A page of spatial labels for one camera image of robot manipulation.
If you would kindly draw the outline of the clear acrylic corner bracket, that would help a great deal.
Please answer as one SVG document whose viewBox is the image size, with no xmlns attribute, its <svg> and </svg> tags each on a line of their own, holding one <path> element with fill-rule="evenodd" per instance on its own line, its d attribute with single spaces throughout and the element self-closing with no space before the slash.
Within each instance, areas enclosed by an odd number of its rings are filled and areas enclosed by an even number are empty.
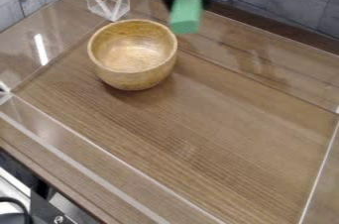
<svg viewBox="0 0 339 224">
<path fill-rule="evenodd" d="M 85 0 L 87 10 L 110 22 L 129 11 L 129 0 Z"/>
</svg>

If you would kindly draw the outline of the wooden bowl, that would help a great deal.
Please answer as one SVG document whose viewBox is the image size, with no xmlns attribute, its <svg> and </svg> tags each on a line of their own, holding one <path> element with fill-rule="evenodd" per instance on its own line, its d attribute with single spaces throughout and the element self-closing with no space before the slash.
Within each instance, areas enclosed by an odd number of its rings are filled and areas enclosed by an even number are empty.
<svg viewBox="0 0 339 224">
<path fill-rule="evenodd" d="M 104 83 L 120 90 L 144 90 L 170 74 L 177 39 L 169 28 L 154 21 L 122 20 L 92 34 L 86 54 Z"/>
</svg>

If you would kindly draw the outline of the green rectangular block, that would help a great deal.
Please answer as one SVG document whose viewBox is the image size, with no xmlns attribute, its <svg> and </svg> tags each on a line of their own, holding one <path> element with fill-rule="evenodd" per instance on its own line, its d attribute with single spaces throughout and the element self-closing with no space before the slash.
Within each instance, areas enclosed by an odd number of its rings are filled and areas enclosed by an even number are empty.
<svg viewBox="0 0 339 224">
<path fill-rule="evenodd" d="M 202 1 L 174 0 L 169 13 L 169 27 L 176 35 L 194 34 L 201 21 Z"/>
</svg>

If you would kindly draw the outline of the black metal table bracket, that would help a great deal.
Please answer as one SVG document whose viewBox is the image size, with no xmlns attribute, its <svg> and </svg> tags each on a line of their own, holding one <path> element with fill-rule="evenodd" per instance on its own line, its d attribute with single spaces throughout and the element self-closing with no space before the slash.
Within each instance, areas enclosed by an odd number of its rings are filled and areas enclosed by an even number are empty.
<svg viewBox="0 0 339 224">
<path fill-rule="evenodd" d="M 85 214 L 41 180 L 30 187 L 33 224 L 83 224 Z"/>
</svg>

